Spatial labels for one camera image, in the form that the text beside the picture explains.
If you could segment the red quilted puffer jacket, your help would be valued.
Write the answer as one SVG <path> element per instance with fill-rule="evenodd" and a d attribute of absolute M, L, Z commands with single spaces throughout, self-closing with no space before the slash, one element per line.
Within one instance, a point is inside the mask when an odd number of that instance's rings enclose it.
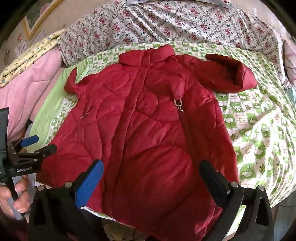
<path fill-rule="evenodd" d="M 170 45 L 123 53 L 116 64 L 65 91 L 76 106 L 52 140 L 37 179 L 51 187 L 75 180 L 94 160 L 104 175 L 88 206 L 158 240 L 201 240 L 221 213 L 200 174 L 207 160 L 228 181 L 237 160 L 215 93 L 238 93 L 257 81 L 242 62 L 200 60 Z"/>

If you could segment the pink quilted blanket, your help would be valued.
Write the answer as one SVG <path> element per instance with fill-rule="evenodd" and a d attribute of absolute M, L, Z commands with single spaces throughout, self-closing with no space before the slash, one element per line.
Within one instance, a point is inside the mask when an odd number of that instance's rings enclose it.
<path fill-rule="evenodd" d="M 20 138 L 26 122 L 34 121 L 62 68 L 61 52 L 56 46 L 1 88 L 1 108 L 9 108 L 8 141 Z"/>

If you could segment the green white patterned blanket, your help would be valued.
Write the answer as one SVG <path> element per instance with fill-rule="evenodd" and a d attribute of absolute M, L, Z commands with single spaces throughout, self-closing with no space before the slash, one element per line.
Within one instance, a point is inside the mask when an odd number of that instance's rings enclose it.
<path fill-rule="evenodd" d="M 158 49 L 170 45 L 176 55 L 190 55 L 205 60 L 206 55 L 233 58 L 247 66 L 255 76 L 254 88 L 238 93 L 215 93 L 226 123 L 237 160 L 238 180 L 242 186 L 265 186 L 271 205 L 276 205 L 295 190 L 295 106 L 274 76 L 274 67 L 257 52 L 248 52 L 221 45 L 188 44 L 182 42 L 134 44 L 120 46 L 90 56 L 66 68 L 39 109 L 30 130 L 39 141 L 29 147 L 35 151 L 52 140 L 76 106 L 78 98 L 64 87 L 73 69 L 76 81 L 97 74 L 116 64 L 123 53 Z"/>

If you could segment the yellow floral blanket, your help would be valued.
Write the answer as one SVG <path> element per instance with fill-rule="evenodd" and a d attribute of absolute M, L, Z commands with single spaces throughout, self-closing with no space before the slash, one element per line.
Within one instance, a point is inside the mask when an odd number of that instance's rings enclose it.
<path fill-rule="evenodd" d="M 25 52 L 20 54 L 8 67 L 6 67 L 1 73 L 0 87 L 6 86 L 15 77 L 23 73 L 30 66 L 32 66 L 37 60 L 39 60 L 47 52 L 55 48 L 58 44 L 58 40 L 64 29 L 58 30 L 44 39 L 40 40 L 36 44 L 30 46 Z"/>

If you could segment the floral rose print quilt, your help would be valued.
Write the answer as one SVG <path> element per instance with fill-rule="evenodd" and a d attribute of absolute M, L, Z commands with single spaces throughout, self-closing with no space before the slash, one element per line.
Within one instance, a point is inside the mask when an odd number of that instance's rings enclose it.
<path fill-rule="evenodd" d="M 116 46 L 165 41 L 219 44 L 260 52 L 273 63 L 281 86 L 291 87 L 284 70 L 279 32 L 240 8 L 196 1 L 134 5 L 110 1 L 68 27 L 58 46 L 64 63 L 72 66 Z"/>

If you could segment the framed wall picture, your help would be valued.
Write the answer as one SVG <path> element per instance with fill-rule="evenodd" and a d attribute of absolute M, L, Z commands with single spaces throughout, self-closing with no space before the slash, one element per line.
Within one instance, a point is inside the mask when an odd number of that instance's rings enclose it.
<path fill-rule="evenodd" d="M 23 18 L 26 35 L 31 40 L 43 22 L 51 15 L 64 0 L 39 0 L 30 8 Z"/>

